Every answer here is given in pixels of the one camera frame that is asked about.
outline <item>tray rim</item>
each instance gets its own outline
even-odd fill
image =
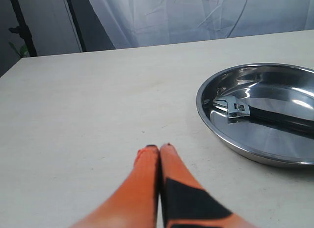
[[[233,151],[239,153],[240,155],[249,158],[253,161],[262,163],[262,164],[267,164],[271,166],[276,166],[276,167],[304,167],[304,166],[314,166],[314,158],[295,158],[295,157],[287,157],[287,156],[281,156],[277,154],[271,154],[271,153],[266,153],[261,150],[249,147],[247,145],[244,145],[242,143],[239,143],[233,139],[231,139],[229,136],[224,134],[222,131],[220,131],[218,128],[215,127],[209,120],[209,118],[206,116],[203,106],[202,106],[202,95],[207,87],[207,85],[214,80],[216,77],[227,73],[233,69],[239,69],[239,68],[244,68],[244,67],[257,67],[257,66],[275,66],[275,67],[287,67],[287,68],[294,68],[294,69],[299,69],[302,71],[307,71],[311,72],[314,74],[314,70],[305,68],[305,67],[300,67],[300,66],[295,66],[295,65],[290,65],[290,64],[281,64],[281,63],[250,63],[250,64],[243,64],[243,65],[238,65],[234,67],[230,67],[227,69],[224,69],[222,71],[217,72],[216,74],[210,76],[207,80],[203,82],[203,84],[200,86],[197,94],[196,94],[196,109],[201,117],[202,121],[205,123],[205,125],[215,133],[219,137],[222,142],[228,146],[230,149]]]

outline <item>metal bowl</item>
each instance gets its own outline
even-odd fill
[[[250,106],[314,120],[314,70],[275,63],[225,69],[200,87],[197,111],[204,123],[242,156],[278,167],[314,166],[314,136],[227,119],[205,102],[233,95]]]

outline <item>white table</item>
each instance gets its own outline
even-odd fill
[[[201,121],[195,97],[235,65],[314,68],[313,48],[314,31],[301,31],[22,59],[0,78],[0,227],[71,225],[122,183],[139,148],[165,142],[248,221],[312,227],[314,171],[235,154]]]

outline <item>green plant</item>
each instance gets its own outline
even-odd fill
[[[20,47],[20,51],[15,48],[13,43],[9,42],[9,45],[20,58],[27,57],[28,50],[26,44]]]

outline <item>white curtain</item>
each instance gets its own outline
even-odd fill
[[[90,0],[117,48],[314,29],[314,0]]]

